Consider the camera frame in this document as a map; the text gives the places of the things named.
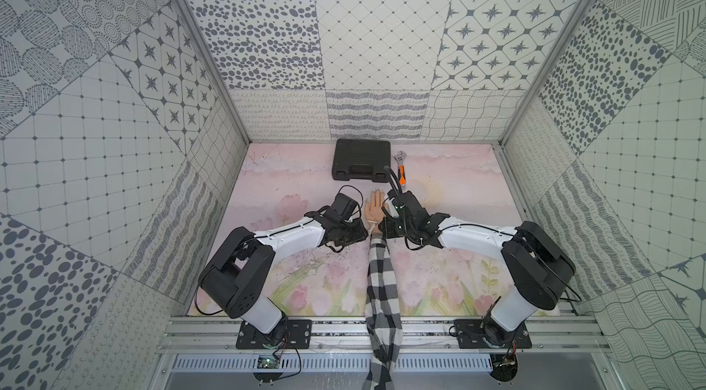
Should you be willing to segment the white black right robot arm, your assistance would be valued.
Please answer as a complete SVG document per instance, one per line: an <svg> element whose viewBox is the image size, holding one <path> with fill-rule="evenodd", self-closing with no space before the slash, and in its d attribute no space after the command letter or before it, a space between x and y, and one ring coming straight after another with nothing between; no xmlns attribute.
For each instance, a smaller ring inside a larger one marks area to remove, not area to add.
<svg viewBox="0 0 706 390"><path fill-rule="evenodd" d="M530 316L556 307L577 268L540 225L525 221L516 228L493 228L445 213L428 213L412 192L402 190L395 172L388 166L384 169L391 185L382 222L385 231L402 237L412 250L469 250L507 266L513 285L480 323L486 344L509 346Z"/></svg>

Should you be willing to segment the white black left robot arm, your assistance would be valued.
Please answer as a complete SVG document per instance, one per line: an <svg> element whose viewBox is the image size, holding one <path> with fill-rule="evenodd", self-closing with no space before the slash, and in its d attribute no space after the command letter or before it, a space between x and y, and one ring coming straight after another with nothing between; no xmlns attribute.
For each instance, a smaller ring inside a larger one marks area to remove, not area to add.
<svg viewBox="0 0 706 390"><path fill-rule="evenodd" d="M333 204L290 225L257 232L235 228L206 263L198 285L226 316L244 320L268 344L278 344L286 337L288 318L262 294L272 265L314 248L343 250L367 237L360 202L339 192Z"/></svg>

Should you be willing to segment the black white checkered sleeve forearm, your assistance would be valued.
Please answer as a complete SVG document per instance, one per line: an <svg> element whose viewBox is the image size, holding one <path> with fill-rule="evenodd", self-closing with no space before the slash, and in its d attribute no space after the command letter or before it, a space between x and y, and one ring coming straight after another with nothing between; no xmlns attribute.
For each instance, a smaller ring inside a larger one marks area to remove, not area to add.
<svg viewBox="0 0 706 390"><path fill-rule="evenodd" d="M393 389L392 373L403 342L403 324L395 269L381 232L371 235L365 321L372 358L363 389Z"/></svg>

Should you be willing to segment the mannequin hand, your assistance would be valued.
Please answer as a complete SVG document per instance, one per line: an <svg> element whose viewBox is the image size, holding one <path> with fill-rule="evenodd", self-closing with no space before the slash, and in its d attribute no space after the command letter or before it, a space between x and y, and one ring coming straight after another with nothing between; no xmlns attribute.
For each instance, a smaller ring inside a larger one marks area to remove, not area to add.
<svg viewBox="0 0 706 390"><path fill-rule="evenodd" d="M384 221L385 194L379 190L373 190L369 200L365 203L364 218L371 231L371 235L379 234L379 226Z"/></svg>

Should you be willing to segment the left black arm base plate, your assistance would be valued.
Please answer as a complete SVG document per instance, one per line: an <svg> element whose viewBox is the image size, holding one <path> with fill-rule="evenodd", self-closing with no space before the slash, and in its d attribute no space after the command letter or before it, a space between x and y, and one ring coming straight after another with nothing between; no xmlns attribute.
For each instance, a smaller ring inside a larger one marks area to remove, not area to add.
<svg viewBox="0 0 706 390"><path fill-rule="evenodd" d="M238 350L285 349L306 350L310 346L313 322L310 319L283 318L270 332L261 332L248 322L240 326L236 341Z"/></svg>

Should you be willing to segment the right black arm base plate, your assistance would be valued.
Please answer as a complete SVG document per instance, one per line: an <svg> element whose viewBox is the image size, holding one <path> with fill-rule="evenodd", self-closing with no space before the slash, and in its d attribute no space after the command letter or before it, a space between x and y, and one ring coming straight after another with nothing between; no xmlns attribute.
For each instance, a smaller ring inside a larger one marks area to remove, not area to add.
<svg viewBox="0 0 706 390"><path fill-rule="evenodd" d="M449 329L460 349L529 349L532 341L525 323L506 331L492 319L462 318L454 320Z"/></svg>

